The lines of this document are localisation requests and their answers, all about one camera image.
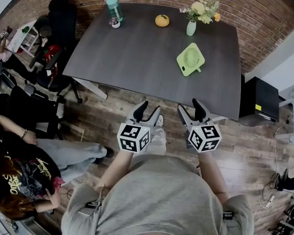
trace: green vase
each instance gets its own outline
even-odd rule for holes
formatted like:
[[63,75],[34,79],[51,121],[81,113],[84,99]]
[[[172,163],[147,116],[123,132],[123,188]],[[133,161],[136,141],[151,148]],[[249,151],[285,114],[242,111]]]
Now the green vase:
[[195,33],[195,30],[196,30],[196,22],[189,21],[186,28],[186,34],[188,36],[193,36]]

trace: black speaker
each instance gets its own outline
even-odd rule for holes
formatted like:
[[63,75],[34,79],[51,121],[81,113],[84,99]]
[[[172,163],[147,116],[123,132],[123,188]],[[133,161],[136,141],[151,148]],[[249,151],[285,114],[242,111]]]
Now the black speaker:
[[242,84],[239,123],[249,126],[279,121],[278,89],[254,77]]

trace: yellow label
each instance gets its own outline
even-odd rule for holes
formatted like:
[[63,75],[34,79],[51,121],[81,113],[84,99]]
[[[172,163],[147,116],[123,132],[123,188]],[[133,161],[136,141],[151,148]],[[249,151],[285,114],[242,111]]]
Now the yellow label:
[[258,111],[261,111],[261,106],[256,104],[255,109],[258,110]]

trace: white shoe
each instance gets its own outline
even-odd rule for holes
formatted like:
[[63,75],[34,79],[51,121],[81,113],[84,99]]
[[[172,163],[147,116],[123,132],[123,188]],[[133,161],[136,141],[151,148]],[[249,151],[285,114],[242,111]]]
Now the white shoe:
[[156,122],[156,127],[161,128],[162,125],[163,125],[163,116],[162,115],[159,115],[159,118],[158,118],[158,120]]

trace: small desk fan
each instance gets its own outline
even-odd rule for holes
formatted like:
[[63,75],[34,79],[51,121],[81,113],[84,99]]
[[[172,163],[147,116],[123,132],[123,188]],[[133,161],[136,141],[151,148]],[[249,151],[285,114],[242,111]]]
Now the small desk fan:
[[205,63],[205,59],[195,43],[188,45],[176,60],[184,76],[188,76],[196,70],[201,72],[199,67]]

